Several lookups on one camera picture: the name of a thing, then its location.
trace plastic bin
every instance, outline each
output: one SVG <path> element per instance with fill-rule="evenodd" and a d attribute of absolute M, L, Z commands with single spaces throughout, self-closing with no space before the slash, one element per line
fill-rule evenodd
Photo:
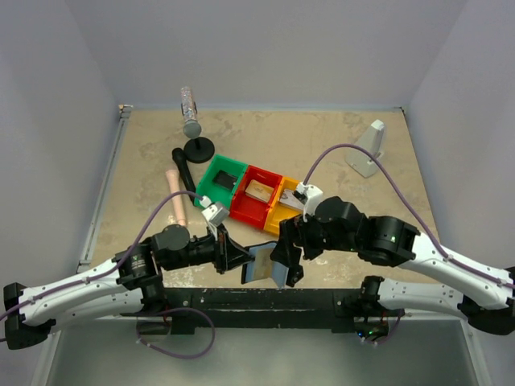
<path fill-rule="evenodd" d="M 234 193 L 236 192 L 241 179 L 245 175 L 248 166 L 249 165 L 246 163 L 234 161 L 231 158 L 217 154 L 212 159 L 208 170 L 204 174 L 204 177 L 200 181 L 199 185 L 196 187 L 196 192 L 199 195 L 206 195 L 213 202 L 220 201 L 229 209 L 233 200 Z M 213 179 L 220 170 L 223 170 L 238 178 L 234 188 L 231 191 L 213 182 Z M 197 207 L 201 207 L 198 199 L 195 199 L 195 205 Z"/>
<path fill-rule="evenodd" d="M 245 189 L 253 179 L 274 189 L 268 203 L 253 199 L 245 193 Z M 233 196 L 229 215 L 235 220 L 263 229 L 270 204 L 277 194 L 281 181 L 281 175 L 250 165 Z"/>
<path fill-rule="evenodd" d="M 294 191 L 299 181 L 296 179 L 291 179 L 289 177 L 282 177 L 281 184 L 279 185 L 279 189 L 277 194 L 270 205 L 270 210 L 268 211 L 268 216 L 266 217 L 265 222 L 265 231 L 268 233 L 272 233 L 274 235 L 279 234 L 279 223 L 283 220 L 290 219 L 291 217 L 295 217 L 302 213 L 302 211 L 298 211 L 296 209 L 291 209 L 285 205 L 279 203 L 279 199 L 281 198 L 281 194 L 285 189 L 290 189 Z"/>

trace round black base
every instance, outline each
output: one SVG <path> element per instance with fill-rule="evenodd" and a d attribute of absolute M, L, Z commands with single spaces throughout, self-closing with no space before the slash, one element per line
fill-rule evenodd
<path fill-rule="evenodd" d="M 198 137 L 186 142 L 184 153 L 189 162 L 204 163 L 209 161 L 215 154 L 215 146 L 211 140 L 205 137 Z"/>

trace white wall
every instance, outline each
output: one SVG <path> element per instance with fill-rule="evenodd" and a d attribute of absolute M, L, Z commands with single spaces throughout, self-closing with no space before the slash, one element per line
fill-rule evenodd
<path fill-rule="evenodd" d="M 66 0 L 123 103 L 406 105 L 466 0 Z"/>
<path fill-rule="evenodd" d="M 116 117 L 113 95 L 64 1 L 3 2 L 0 288 L 73 273 Z M 40 348 L 8 351 L 0 343 L 0 384 L 29 384 Z"/>
<path fill-rule="evenodd" d="M 407 109 L 441 240 L 515 266 L 515 6 L 469 0 Z M 496 384 L 513 384 L 513 345 L 483 335 Z"/>

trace yellow bin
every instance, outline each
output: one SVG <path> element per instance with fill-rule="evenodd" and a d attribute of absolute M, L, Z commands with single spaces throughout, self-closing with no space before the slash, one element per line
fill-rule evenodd
<path fill-rule="evenodd" d="M 279 184 L 279 188 L 277 189 L 277 194 L 272 200 L 272 204 L 270 205 L 270 210 L 268 211 L 268 216 L 266 217 L 265 232 L 272 233 L 274 235 L 279 235 L 279 222 L 290 219 L 291 217 L 295 217 L 296 215 L 301 214 L 301 211 L 297 211 L 295 209 L 291 209 L 290 207 L 286 207 L 279 203 L 279 198 L 282 195 L 282 192 L 285 189 L 290 189 L 292 191 L 295 190 L 299 181 L 296 179 L 290 179 L 289 177 L 282 177 L 281 183 Z"/>

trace beige table surface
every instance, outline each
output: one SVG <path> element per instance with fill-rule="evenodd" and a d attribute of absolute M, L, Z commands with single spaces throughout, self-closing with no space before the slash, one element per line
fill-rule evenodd
<path fill-rule="evenodd" d="M 311 164 L 329 146 L 354 142 L 376 119 L 387 127 L 385 168 L 392 175 L 408 201 L 435 230 L 426 191 L 411 145 L 402 112 L 299 112 L 299 111 L 200 111 L 203 135 L 210 138 L 218 154 L 252 164 L 294 179 L 303 179 Z M 171 150 L 182 147 L 186 138 L 179 110 L 135 110 L 123 138 L 112 185 L 93 253 L 93 266 L 125 250 L 159 201 L 169 194 L 165 171 L 171 165 Z M 310 183 L 323 190 L 325 197 L 338 195 L 353 202 L 367 216 L 390 215 L 412 224 L 413 216 L 381 174 L 363 179 L 344 160 L 345 150 L 329 154 L 313 174 Z M 198 183 L 209 162 L 190 164 Z M 200 209 L 183 198 L 192 235 L 203 236 L 205 223 Z M 158 214 L 147 235 L 160 232 L 175 217 L 172 204 Z M 263 231 L 229 219 L 229 235 L 242 245 L 275 239 Z M 402 269 L 372 266 L 355 254 L 327 252 L 314 261 L 303 261 L 304 279 L 299 288 L 345 288 L 360 286 L 364 276 L 381 275 L 403 281 L 431 281 Z M 178 269 L 163 274 L 165 285 L 239 287 L 240 269 L 224 275 L 212 265 Z M 247 286 L 273 287 L 267 279 Z"/>

